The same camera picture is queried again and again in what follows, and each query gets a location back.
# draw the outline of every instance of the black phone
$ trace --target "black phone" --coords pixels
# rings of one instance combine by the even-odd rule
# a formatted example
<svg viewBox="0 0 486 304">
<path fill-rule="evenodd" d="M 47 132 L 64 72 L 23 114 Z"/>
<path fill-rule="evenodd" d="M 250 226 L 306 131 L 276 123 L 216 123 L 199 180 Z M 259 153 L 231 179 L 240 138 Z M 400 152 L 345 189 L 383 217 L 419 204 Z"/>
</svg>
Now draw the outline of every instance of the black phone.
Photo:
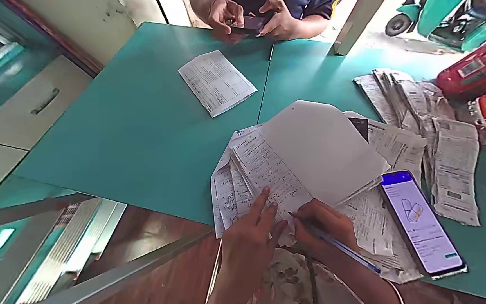
<svg viewBox="0 0 486 304">
<path fill-rule="evenodd" d="M 235 26 L 230 26 L 232 28 L 232 33 L 242 33 L 247 35 L 258 35 L 270 18 L 267 17 L 251 17 L 251 16 L 244 16 L 243 17 L 245 24 L 242 28 L 238 28 Z"/>
<path fill-rule="evenodd" d="M 382 175 L 382 194 L 420 271 L 433 280 L 468 266 L 430 208 L 410 171 Z"/>
</svg>

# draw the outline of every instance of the red bag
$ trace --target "red bag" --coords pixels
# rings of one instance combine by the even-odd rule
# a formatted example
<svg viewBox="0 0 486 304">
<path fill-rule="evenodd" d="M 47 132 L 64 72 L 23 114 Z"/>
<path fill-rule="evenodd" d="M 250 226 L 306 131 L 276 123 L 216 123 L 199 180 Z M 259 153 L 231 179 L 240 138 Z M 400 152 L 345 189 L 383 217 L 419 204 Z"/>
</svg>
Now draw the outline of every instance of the red bag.
<svg viewBox="0 0 486 304">
<path fill-rule="evenodd" d="M 475 100 L 486 94 L 486 43 L 438 74 L 436 85 L 451 100 Z"/>
</svg>

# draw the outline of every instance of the blue pen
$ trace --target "blue pen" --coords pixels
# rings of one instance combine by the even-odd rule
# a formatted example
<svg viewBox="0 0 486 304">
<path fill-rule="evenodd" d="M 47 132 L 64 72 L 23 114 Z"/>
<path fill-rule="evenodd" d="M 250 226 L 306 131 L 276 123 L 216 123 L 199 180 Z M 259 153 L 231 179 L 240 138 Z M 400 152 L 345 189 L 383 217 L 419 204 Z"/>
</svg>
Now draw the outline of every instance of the blue pen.
<svg viewBox="0 0 486 304">
<path fill-rule="evenodd" d="M 315 237 L 321 238 L 324 241 L 328 242 L 329 244 L 337 247 L 340 251 L 344 252 L 347 256 L 349 256 L 352 259 L 356 260 L 361 265 L 369 268 L 370 270 L 372 270 L 376 274 L 380 275 L 380 273 L 382 273 L 382 270 L 380 269 L 380 267 L 372 264 L 371 262 L 369 262 L 368 260 L 366 260 L 364 257 L 362 257 L 361 255 L 359 255 L 357 252 L 351 250 L 350 247 L 348 247 L 348 246 L 344 245 L 343 243 L 337 241 L 331 235 L 325 233 L 324 231 L 321 231 L 320 229 L 318 229 L 317 227 L 315 227 L 311 223 L 309 223 L 309 222 L 307 222 L 305 220 L 302 220 L 302 219 L 300 219 L 300 221 L 301 221 L 301 223 L 303 223 L 303 225 L 305 226 L 305 228 L 307 228 L 307 230 L 309 230 L 309 232 L 312 235 L 314 235 Z"/>
</svg>

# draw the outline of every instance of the paper pile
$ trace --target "paper pile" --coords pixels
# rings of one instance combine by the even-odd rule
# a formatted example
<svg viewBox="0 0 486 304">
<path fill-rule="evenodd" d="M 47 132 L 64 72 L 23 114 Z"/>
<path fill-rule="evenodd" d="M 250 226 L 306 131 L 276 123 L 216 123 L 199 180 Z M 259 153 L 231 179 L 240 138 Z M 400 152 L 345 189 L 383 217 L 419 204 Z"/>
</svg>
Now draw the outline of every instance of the paper pile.
<svg viewBox="0 0 486 304">
<path fill-rule="evenodd" d="M 220 51 L 199 55 L 178 72 L 211 117 L 232 109 L 258 91 Z"/>
<path fill-rule="evenodd" d="M 455 111 L 438 87 L 415 82 L 406 73 L 375 69 L 373 74 L 357 77 L 354 82 L 387 124 L 427 139 L 423 168 L 436 213 L 479 226 L 474 193 L 479 151 L 475 126 L 455 120 Z M 454 128 L 446 131 L 439 127 L 440 121 Z"/>
<path fill-rule="evenodd" d="M 287 220 L 280 245 L 292 245 L 296 211 L 313 197 L 339 206 L 354 193 L 377 185 L 390 168 L 337 108 L 298 100 L 267 123 L 236 131 L 213 175 L 215 231 L 246 214 L 265 186 Z"/>
<path fill-rule="evenodd" d="M 347 111 L 347 117 L 362 117 Z M 391 165 L 390 171 L 409 170 L 420 183 L 421 162 L 427 140 L 411 131 L 368 120 L 369 144 Z M 405 283 L 421 278 L 378 188 L 353 197 L 337 211 L 354 222 L 357 245 L 363 255 L 382 269 L 382 277 Z"/>
</svg>

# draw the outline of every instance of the teal table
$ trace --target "teal table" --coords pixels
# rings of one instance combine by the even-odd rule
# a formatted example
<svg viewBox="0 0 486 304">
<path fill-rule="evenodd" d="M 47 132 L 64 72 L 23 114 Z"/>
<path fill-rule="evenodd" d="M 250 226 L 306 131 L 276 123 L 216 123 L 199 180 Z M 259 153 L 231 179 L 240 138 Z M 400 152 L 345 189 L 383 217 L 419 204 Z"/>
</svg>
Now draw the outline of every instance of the teal table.
<svg viewBox="0 0 486 304">
<path fill-rule="evenodd" d="M 326 56 L 327 43 L 237 46 L 210 32 L 143 24 L 30 152 L 15 174 L 167 214 L 212 224 L 210 177 L 233 130 L 265 122 L 295 100 L 330 103 L 378 119 L 352 79 L 389 67 L 431 79 L 449 65 L 439 56 L 353 50 Z M 258 88 L 248 100 L 210 118 L 177 69 L 219 49 Z M 476 175 L 482 227 L 440 218 L 470 273 L 435 283 L 486 297 L 486 149 Z"/>
<path fill-rule="evenodd" d="M 352 110 L 378 120 L 372 105 L 352 79 L 374 68 L 392 68 L 414 79 L 432 79 L 450 65 L 439 56 L 384 50 L 354 50 L 345 57 L 326 56 L 329 44 L 296 40 L 276 44 L 269 66 L 260 122 L 266 122 L 295 100 L 329 103 L 342 111 Z M 476 170 L 476 200 L 481 227 L 469 227 L 438 217 L 455 246 L 467 260 L 469 273 L 430 281 L 442 287 L 486 298 L 486 148 L 480 152 Z"/>
<path fill-rule="evenodd" d="M 211 118 L 177 70 L 220 50 L 258 92 Z M 210 177 L 234 130 L 255 125 L 271 42 L 144 23 L 16 169 L 24 178 L 212 224 Z"/>
</svg>

